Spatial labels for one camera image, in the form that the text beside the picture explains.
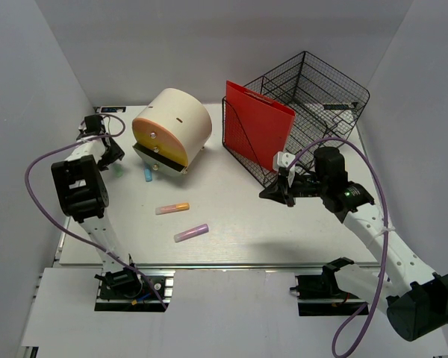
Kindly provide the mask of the purple tube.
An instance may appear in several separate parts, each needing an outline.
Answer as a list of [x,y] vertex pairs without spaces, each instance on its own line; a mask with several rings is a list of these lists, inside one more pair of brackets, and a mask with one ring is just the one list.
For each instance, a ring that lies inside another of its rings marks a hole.
[[209,231],[209,227],[207,224],[201,224],[197,227],[193,227],[191,229],[188,229],[186,231],[183,231],[181,233],[177,233],[174,235],[174,241],[175,242],[183,242],[187,239],[191,239],[196,236],[200,236],[202,234],[205,234]]

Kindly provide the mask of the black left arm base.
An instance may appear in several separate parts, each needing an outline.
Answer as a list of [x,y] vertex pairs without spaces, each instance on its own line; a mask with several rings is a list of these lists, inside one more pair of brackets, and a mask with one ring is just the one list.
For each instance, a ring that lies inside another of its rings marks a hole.
[[94,311],[164,313],[172,297],[173,276],[159,271],[146,276],[122,266],[112,273],[102,269],[94,276],[99,282]]

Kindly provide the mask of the peach top drawer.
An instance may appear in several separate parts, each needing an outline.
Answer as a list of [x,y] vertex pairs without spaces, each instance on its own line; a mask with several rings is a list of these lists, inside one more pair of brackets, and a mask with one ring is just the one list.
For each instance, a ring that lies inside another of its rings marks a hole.
[[138,117],[132,121],[131,126],[134,138],[141,144],[147,141],[157,140],[160,142],[174,142],[182,145],[171,132],[148,119]]

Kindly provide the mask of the blue tube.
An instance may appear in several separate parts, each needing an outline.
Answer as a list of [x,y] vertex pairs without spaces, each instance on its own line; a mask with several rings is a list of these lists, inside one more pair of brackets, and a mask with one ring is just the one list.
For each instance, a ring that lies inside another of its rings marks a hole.
[[144,171],[146,182],[152,182],[152,180],[153,180],[153,178],[152,178],[152,170],[149,167],[146,166],[143,171]]

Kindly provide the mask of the green capped tube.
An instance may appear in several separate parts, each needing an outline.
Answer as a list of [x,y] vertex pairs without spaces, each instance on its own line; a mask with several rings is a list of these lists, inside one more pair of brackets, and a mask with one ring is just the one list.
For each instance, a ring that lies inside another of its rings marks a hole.
[[120,164],[115,164],[115,165],[113,166],[113,170],[114,170],[114,172],[115,172],[115,175],[116,175],[118,178],[120,178],[120,177],[123,176],[123,169],[122,169],[122,166],[121,166]]

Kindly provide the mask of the orange capped pink tube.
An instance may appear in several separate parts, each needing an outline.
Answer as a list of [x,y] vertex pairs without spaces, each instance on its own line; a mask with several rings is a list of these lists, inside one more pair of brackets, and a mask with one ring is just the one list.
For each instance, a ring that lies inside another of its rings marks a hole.
[[159,216],[159,215],[164,215],[164,214],[168,214],[168,213],[177,213],[177,212],[181,212],[181,211],[186,211],[189,209],[190,209],[190,204],[187,202],[184,202],[184,203],[171,204],[171,205],[166,205],[166,206],[162,206],[162,207],[157,207],[155,209],[155,214],[157,216]]

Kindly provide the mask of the cream semicircular drawer box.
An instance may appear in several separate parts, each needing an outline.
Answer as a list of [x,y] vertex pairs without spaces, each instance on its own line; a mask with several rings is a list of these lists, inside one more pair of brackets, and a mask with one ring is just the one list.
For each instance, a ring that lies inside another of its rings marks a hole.
[[189,160],[187,169],[212,133],[211,117],[204,105],[179,89],[161,91],[138,117],[164,127],[180,141]]

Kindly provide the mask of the black label sticker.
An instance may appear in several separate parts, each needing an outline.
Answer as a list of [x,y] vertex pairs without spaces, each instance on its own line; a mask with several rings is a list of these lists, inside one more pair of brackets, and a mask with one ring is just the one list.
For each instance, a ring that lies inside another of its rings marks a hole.
[[126,111],[126,107],[101,107],[100,113],[124,113]]

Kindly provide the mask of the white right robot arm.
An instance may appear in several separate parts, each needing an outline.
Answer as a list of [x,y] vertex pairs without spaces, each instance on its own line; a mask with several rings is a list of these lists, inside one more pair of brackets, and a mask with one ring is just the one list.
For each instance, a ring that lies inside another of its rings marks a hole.
[[276,179],[260,198],[292,207],[297,198],[319,197],[324,207],[352,231],[385,270],[383,277],[342,257],[322,268],[320,279],[298,278],[292,288],[301,298],[341,298],[354,295],[367,303],[377,300],[391,327],[412,342],[448,324],[448,274],[424,263],[385,223],[384,210],[360,184],[348,178],[337,148],[314,152],[315,170],[296,173],[295,155],[278,152],[273,158]]

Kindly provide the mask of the aluminium front rail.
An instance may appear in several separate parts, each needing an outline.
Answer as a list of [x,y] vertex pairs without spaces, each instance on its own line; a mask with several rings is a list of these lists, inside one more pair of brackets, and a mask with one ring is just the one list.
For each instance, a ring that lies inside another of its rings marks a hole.
[[321,269],[324,263],[244,263],[244,264],[225,264],[225,263],[202,263],[202,264],[164,264],[164,263],[138,263],[137,267],[142,269],[264,269],[264,270],[302,270],[302,269]]

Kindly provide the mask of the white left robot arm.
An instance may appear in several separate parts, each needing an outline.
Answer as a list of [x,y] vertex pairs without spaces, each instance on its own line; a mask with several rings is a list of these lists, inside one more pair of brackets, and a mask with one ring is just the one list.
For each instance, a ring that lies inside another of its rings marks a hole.
[[57,197],[63,213],[73,218],[94,244],[104,275],[117,275],[124,269],[121,263],[130,263],[130,255],[119,243],[106,213],[109,195],[102,172],[122,160],[125,152],[106,131],[100,115],[86,116],[79,131],[77,147],[51,166]]

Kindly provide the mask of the red file folder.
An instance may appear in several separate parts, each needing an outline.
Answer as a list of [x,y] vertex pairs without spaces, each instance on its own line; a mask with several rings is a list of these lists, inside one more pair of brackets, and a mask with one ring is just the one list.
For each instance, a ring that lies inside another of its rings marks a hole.
[[224,145],[263,169],[273,169],[273,157],[284,150],[295,116],[276,100],[226,82]]

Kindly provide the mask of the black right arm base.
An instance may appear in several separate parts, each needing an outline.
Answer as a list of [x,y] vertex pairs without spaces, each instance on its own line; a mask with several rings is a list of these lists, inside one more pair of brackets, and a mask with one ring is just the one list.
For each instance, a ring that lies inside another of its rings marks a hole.
[[341,257],[326,263],[319,274],[296,276],[296,285],[289,291],[297,297],[300,317],[350,317],[361,306],[359,315],[368,315],[367,304],[337,287],[335,273],[350,264],[354,262]]

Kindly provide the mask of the yellow bottom drawer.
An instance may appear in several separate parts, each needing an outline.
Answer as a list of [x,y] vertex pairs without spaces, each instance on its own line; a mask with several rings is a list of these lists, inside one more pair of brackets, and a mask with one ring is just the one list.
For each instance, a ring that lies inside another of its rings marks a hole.
[[134,147],[151,157],[162,157],[181,166],[187,166],[189,164],[184,147],[174,142],[160,142],[157,140],[147,141],[143,144],[136,142]]

